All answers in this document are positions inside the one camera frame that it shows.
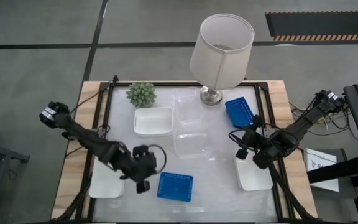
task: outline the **black floor mat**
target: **black floor mat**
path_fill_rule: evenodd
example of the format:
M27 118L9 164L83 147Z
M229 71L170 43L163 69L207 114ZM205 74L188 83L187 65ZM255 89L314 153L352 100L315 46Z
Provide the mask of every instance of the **black floor mat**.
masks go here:
M268 12L265 15L273 40L358 40L358 11Z

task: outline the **wooden table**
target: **wooden table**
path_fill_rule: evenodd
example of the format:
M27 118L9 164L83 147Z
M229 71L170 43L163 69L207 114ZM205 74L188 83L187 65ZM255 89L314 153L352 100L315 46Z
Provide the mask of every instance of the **wooden table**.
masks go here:
M288 126L293 122L293 118L284 81L263 80L263 82L268 83L276 125L281 128ZM83 100L95 94L99 90L100 83L101 82L91 81L84 82L79 102L82 102ZM97 97L87 101L77 110L75 121L84 126L84 128L91 129L96 102ZM105 106L106 97L103 98L99 125L102 123ZM78 146L79 144L77 142L70 142L67 152L78 148ZM85 166L85 158L86 149L81 149L71 154L65 160L57 190L55 205L52 211L52 218L57 218L59 215L61 215L79 192ZM312 216L317 217L317 211L314 205L313 196L311 194L310 184L306 174L305 164L303 162L301 151L297 150L293 152L291 155L284 159L284 163L291 191L294 193L295 197L299 200L302 206L304 206ZM288 210L285 206L285 198L282 192L280 192L280 200L284 217L287 217ZM87 205L88 203L86 201L84 206L85 211L88 210Z

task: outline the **black cable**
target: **black cable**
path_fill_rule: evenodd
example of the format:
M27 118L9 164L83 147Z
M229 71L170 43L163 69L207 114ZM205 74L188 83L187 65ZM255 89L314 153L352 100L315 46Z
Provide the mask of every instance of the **black cable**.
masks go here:
M280 174L277 172L276 167L274 166L274 164L271 164L270 167L272 168L273 180L275 180L279 184L279 186L283 190L285 196L292 203L292 205L294 206L295 210L298 212L299 216L302 219L315 220L316 218L313 217L312 215L310 215L306 211L306 209L301 205L301 203L298 201L298 199L296 199L294 194L291 192L291 190L288 187L288 185L284 183L284 180L281 178Z
M310 133L310 134L314 134L314 135L317 135L317 136L330 136L330 135L333 135L333 134L338 134L338 133L341 133L341 132L343 132L343 131L346 131L347 130L347 128L346 129L343 129L343 130L340 130L340 131L336 131L336 132L334 132L334 133L329 133L329 134L318 134L318 133L314 133L314 132L312 132L312 131L309 131L308 130L308 132Z
M277 125L274 125L274 124L269 124L269 123L262 123L262 124L269 125L270 127L279 129L280 131L282 131L284 133L291 134L297 141L299 141L299 139L294 135L295 132L287 131L286 129L280 128L280 127L278 127Z
M229 133L229 139L230 140L232 140L232 141L234 141L238 146L240 146L241 148L243 148L243 149L249 149L249 150L251 150L251 151L253 151L253 152L257 152L255 149L253 149L253 148L251 148L251 147L248 147L248 146L246 146L244 143L242 143L242 142L240 142L238 139L236 139L236 138L238 138L234 133L236 133L236 132L238 132L238 131L246 131L245 129L238 129L238 130L234 130L234 131L231 131L230 133Z
M108 132L110 131L110 129L111 129L110 125L108 125L108 124L100 125L100 126L98 127L98 129L103 128L104 126L106 127L106 131L104 132L104 134L102 134L101 138L106 137L107 133L108 133ZM80 150L80 149L82 149L82 148L84 148L84 147L83 147L83 146L80 146L80 147L78 147L78 148L72 150L71 152L69 152L69 153L66 154L65 158L67 158L69 155L73 154L74 152L76 152L76 151L78 151L78 150Z
M89 176L87 180L87 184L85 185L85 188L78 192L74 200L71 202L71 204L66 208L66 210L61 214L57 220L67 220L70 219L71 216L74 214L75 210L78 208L80 203L82 202L82 199L85 198L86 192L91 186L91 180L92 180L92 174Z
M345 115L341 115L341 116L338 116L338 117L333 118L333 119L331 119L331 120L332 120L332 121L335 121L335 120L337 120L337 119L339 119L339 118L344 118L344 117L345 117Z
M336 162L334 162L334 161L332 161L332 160L329 160L329 159L326 159L326 158L321 157L321 156L319 156L319 155L316 155L316 154L313 154L313 153L307 152L306 150L304 150L304 149L302 149L302 148L300 148L300 147L298 147L297 149L299 149L299 150L303 151L303 152L304 152L304 153L306 153L306 154L309 154L309 155L312 155L312 156L317 156L317 157L318 157L318 158L320 158L320 159L324 159L324 160L326 160L326 161L333 162L333 163L335 163L335 164L336 164Z
M97 96L98 94L100 94L101 92L103 92L105 89L109 88L109 84L106 85L105 87L101 88L100 90L98 90L94 95L92 95L91 97L85 99L84 101L82 101L80 104L78 104L76 107L74 107L71 111L69 115L72 115L82 104L84 104L85 102L87 102L88 100L94 98L95 96Z
M17 177L17 172L14 172L11 168L9 168L8 176L9 176L9 180L14 180Z
M339 125L337 125L337 124L335 123L335 121L334 121L333 119L330 118L329 120L330 120L330 121L333 123L333 125L335 125L335 127L337 127L338 129L344 130L344 129L346 129L346 128L349 127L347 124L345 124L344 127L340 127Z
M310 104L308 105L308 107L304 110L304 112L298 117L298 119L295 121L295 122L297 122L299 119L301 119L304 115L305 115L305 113L307 113L307 112L309 112L309 107L310 106L312 106L312 104L314 103L314 101L317 99L317 96L315 96L313 99L312 99L312 101L310 102ZM325 107L326 105L327 105L327 103L328 103L328 101L329 101L329 99L327 99L326 100L326 102L325 102L325 104L322 106L322 107ZM287 133L289 133L289 134L295 134L295 133L297 133L304 125L307 125L307 123L304 123L302 126L300 126L297 130L295 130L295 131L292 131L292 132L289 132L289 131L286 131Z
M164 153L164 165L162 166L162 168L159 171L157 171L157 173L159 174L159 173L161 173L161 171L164 170L165 166L167 165L167 153L165 153L165 150L164 150L163 147L161 147L161 146L159 146L157 144L151 144L148 147L149 148L150 147L157 147L157 148L161 149L162 153Z
M303 111L302 114L298 116L298 119L301 119L301 118L305 115L305 113L309 110L309 107L313 105L313 103L314 103L314 101L316 101L316 99L317 99L317 96L315 96L315 97L311 100L311 102L310 102L309 105L306 107L306 109L304 109L304 110L298 110L298 111Z
M356 138L356 136L354 135L354 133L353 133L353 131L351 129L351 124L350 124L350 121L349 121L349 115L347 113L347 110L342 110L342 112L343 112L343 115L346 118L346 124L347 124L347 127L349 127L349 131L351 132L351 134L354 137L354 139L356 139L358 141L358 139Z
M78 150L80 150L80 149L82 149L82 148L84 148L84 146L80 146L80 147L78 147L78 148L72 150L71 152L69 152L69 153L66 154L65 158L67 158L69 155L73 154L74 152L76 152L76 151L78 151Z

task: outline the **blue plastic basket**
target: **blue plastic basket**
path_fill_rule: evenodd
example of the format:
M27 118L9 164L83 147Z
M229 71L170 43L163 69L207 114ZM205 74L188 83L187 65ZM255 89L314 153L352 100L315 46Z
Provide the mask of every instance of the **blue plastic basket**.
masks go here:
M157 197L189 202L192 188L192 176L162 172Z
M226 113L234 127L246 127L252 123L254 114L244 97L225 102Z

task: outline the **white table surface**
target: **white table surface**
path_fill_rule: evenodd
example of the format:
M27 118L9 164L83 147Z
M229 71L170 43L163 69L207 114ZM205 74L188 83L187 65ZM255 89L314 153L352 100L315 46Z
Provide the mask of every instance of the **white table surface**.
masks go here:
M141 144L159 144L167 153L165 172L194 177L191 202L180 202L157 198L159 175L148 178L150 190L137 194L135 183L126 180L124 193L119 198L96 200L94 221L96 222L274 222L277 221L272 190L246 192L239 188L234 164L239 148L227 134L234 130L224 103L244 97L252 112L258 114L254 87L237 87L223 90L223 100L216 106L202 104L196 97L196 105L202 113L202 127L208 130L211 148L207 154L183 158L175 154L174 137L145 138L134 132L136 108L126 98L128 88L115 88L112 96L107 139L120 140L128 149ZM174 110L174 130L181 128L175 116L175 88L158 87L153 107L171 107ZM163 162L158 149L154 150L157 169ZM92 184L103 184L102 179Z

